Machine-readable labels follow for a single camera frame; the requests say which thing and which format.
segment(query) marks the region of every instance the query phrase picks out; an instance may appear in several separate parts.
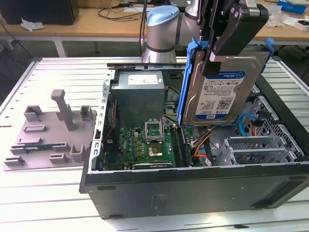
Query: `wooden table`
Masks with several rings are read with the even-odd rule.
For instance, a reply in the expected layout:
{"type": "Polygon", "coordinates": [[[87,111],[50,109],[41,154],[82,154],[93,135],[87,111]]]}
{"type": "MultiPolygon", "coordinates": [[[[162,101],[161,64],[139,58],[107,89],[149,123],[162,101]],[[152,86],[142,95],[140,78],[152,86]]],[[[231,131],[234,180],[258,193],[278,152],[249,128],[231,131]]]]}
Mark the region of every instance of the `wooden table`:
{"type": "MultiPolygon", "coordinates": [[[[109,17],[121,17],[131,15],[132,12],[120,12],[109,14],[109,17]]],[[[98,16],[96,9],[80,9],[80,13],[72,26],[44,25],[45,29],[27,31],[20,25],[7,25],[8,31],[18,40],[46,40],[53,41],[60,57],[66,57],[63,41],[118,41],[138,42],[140,33],[140,17],[134,16],[136,20],[129,22],[115,22],[98,16]]],[[[309,45],[309,32],[299,31],[292,26],[285,25],[283,28],[262,28],[252,43],[262,44],[263,39],[272,37],[276,44],[309,45]]],[[[3,42],[12,38],[0,26],[0,40],[3,42]]]]}

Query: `hard drive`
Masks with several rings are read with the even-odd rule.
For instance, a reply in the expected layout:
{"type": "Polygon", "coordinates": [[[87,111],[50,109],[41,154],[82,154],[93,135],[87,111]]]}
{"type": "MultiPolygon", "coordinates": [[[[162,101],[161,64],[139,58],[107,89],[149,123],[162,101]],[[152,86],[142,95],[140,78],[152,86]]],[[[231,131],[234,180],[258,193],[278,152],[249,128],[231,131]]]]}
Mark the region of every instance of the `hard drive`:
{"type": "Polygon", "coordinates": [[[184,126],[232,123],[236,120],[269,52],[248,49],[227,57],[216,76],[203,76],[205,52],[197,52],[192,75],[183,80],[178,120],[184,126]]]}

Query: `table leg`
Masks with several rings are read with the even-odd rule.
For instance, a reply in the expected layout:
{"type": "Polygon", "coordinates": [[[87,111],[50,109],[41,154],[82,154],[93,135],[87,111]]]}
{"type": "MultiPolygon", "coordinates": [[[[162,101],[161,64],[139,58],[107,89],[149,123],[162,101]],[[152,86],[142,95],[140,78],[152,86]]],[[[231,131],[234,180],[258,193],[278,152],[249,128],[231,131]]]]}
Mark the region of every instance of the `table leg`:
{"type": "Polygon", "coordinates": [[[11,40],[0,40],[0,43],[4,46],[4,48],[8,49],[8,51],[14,50],[11,40]]]}
{"type": "Polygon", "coordinates": [[[95,46],[95,52],[96,53],[100,53],[100,47],[99,47],[99,45],[98,45],[98,41],[95,41],[95,42],[93,42],[94,43],[94,46],[95,46]]]}
{"type": "Polygon", "coordinates": [[[67,54],[65,47],[63,46],[62,40],[61,39],[55,39],[54,43],[55,43],[59,57],[67,57],[68,54],[67,54]]]}

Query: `blue box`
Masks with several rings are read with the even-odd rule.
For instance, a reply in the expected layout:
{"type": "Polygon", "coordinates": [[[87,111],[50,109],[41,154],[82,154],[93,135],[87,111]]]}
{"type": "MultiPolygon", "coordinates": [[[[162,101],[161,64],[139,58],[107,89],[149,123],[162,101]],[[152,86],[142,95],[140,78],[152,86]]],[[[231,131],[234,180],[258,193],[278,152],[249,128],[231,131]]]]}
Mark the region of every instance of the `blue box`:
{"type": "Polygon", "coordinates": [[[287,1],[279,0],[278,6],[282,6],[282,11],[287,11],[295,14],[303,14],[307,6],[305,5],[293,5],[287,1]]]}

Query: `wd hard drive label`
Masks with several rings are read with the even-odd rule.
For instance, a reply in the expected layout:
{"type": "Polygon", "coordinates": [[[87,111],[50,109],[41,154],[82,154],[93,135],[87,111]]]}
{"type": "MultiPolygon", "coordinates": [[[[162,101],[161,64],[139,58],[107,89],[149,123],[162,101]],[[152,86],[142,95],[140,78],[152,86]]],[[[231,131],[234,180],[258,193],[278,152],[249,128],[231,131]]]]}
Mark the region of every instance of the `wd hard drive label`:
{"type": "Polygon", "coordinates": [[[220,72],[204,80],[199,96],[196,116],[199,119],[218,119],[225,117],[236,97],[234,88],[243,81],[245,72],[220,72]]]}

